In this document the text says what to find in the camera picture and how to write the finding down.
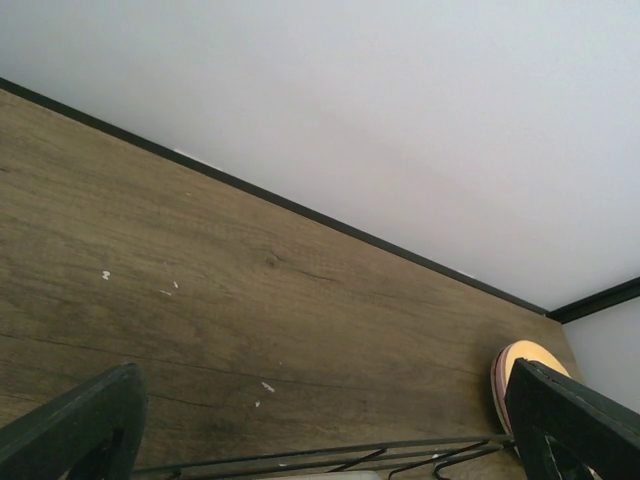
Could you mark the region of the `pink bear plate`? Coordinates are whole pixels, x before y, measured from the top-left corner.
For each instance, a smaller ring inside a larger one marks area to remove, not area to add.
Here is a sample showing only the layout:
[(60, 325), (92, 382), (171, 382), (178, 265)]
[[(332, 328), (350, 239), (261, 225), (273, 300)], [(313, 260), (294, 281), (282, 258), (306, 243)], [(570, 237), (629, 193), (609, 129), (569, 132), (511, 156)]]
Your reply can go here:
[(490, 370), (490, 385), (498, 419), (505, 433), (511, 435), (512, 429), (505, 404), (506, 385), (508, 383), (508, 381), (504, 380), (506, 371), (504, 354), (506, 353), (506, 350), (507, 348), (503, 348), (492, 362)]

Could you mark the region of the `orange yellow plate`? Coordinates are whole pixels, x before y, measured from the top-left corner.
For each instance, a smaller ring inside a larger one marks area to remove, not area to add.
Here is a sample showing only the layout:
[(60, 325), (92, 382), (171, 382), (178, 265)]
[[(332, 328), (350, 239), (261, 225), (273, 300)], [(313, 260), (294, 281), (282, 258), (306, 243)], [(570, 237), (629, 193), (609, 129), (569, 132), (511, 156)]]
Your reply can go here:
[(516, 341), (502, 349), (495, 360), (494, 386), (496, 392), (502, 396), (506, 393), (513, 365), (519, 358), (539, 362), (556, 372), (570, 377), (564, 365), (546, 348), (529, 340)]

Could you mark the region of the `black rimmed striped plate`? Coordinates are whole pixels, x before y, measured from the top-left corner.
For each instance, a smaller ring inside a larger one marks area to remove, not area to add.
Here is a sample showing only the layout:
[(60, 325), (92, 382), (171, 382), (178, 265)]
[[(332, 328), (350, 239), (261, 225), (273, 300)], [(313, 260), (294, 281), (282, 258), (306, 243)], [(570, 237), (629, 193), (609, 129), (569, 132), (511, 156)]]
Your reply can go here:
[(380, 480), (374, 471), (341, 471), (330, 473), (301, 474), (267, 478), (267, 480)]

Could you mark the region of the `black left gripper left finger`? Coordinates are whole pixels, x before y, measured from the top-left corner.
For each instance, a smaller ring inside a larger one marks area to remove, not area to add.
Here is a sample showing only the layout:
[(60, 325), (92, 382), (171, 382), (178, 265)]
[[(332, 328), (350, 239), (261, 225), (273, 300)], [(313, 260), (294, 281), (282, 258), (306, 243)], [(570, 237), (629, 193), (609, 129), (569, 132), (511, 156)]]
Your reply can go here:
[(112, 367), (1, 428), (3, 479), (129, 479), (147, 393), (140, 367)]

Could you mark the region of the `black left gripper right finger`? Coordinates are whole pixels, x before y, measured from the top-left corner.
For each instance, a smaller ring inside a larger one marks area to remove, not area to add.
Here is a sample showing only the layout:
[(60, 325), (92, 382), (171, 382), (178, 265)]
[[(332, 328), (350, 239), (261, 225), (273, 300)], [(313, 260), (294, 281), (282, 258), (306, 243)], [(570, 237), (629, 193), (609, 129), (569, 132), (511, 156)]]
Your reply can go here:
[(505, 403), (529, 479), (637, 479), (639, 414), (536, 362), (519, 358)]

